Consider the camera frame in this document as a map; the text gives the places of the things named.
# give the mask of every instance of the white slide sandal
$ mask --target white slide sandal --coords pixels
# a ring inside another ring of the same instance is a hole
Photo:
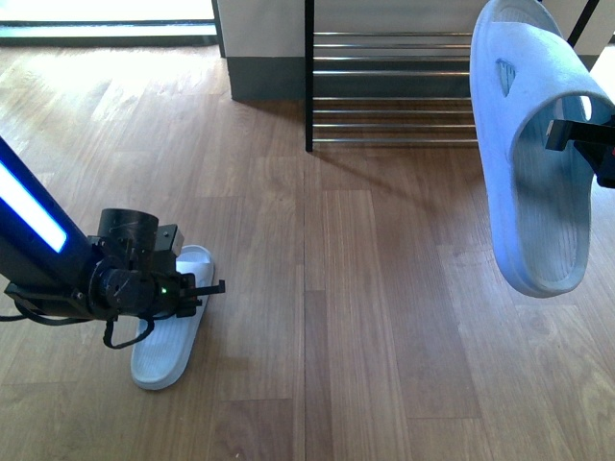
[[[581,282],[593,171],[554,119],[605,123],[615,106],[536,0],[491,0],[472,38],[470,89],[496,260],[517,291],[547,298]]]
[[[194,274],[196,286],[210,286],[214,265],[209,251],[197,245],[187,245],[176,261],[181,274]],[[208,296],[199,297],[203,304],[192,317],[171,317],[156,322],[154,331],[134,345],[131,369],[135,384],[147,390],[160,390],[176,382],[185,370]],[[140,320],[136,334],[147,328]]]

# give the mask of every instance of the gray baseboard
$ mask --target gray baseboard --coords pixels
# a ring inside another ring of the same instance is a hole
[[[305,59],[227,57],[236,101],[305,98]]]

